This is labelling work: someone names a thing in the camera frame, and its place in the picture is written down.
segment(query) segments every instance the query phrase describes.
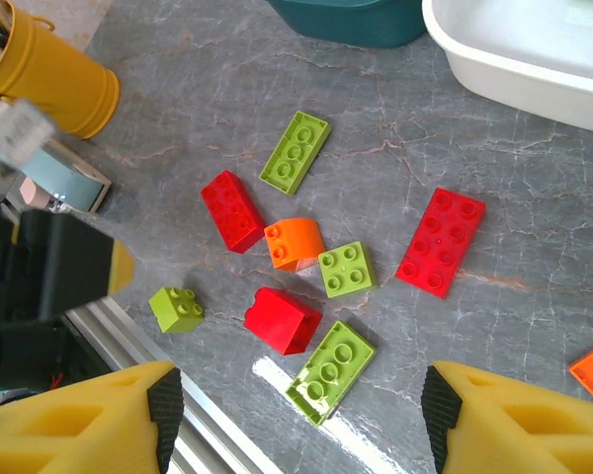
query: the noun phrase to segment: lime green lego brick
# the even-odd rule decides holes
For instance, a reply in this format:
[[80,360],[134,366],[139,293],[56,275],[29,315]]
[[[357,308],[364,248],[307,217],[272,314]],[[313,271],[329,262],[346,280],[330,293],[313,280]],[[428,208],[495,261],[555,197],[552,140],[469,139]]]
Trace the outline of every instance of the lime green lego brick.
[[362,242],[328,250],[318,256],[318,263],[330,298],[378,287],[369,251]]
[[326,121],[297,112],[259,179],[292,196],[331,130]]
[[190,289],[162,288],[151,297],[149,306],[163,333],[188,333],[205,320]]
[[375,354],[372,345],[337,321],[286,393],[319,426]]

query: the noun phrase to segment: red lego brick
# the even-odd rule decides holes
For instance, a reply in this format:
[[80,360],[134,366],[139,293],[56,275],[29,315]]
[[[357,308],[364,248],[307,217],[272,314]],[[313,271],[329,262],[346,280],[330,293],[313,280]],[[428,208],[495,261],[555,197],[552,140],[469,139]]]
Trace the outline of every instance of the red lego brick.
[[260,288],[244,315],[244,328],[282,356],[305,351],[323,315],[286,291]]
[[446,298],[484,214],[484,202],[437,188],[395,276]]
[[226,248],[243,254],[264,237],[266,224],[242,182],[230,171],[217,175],[202,189]]

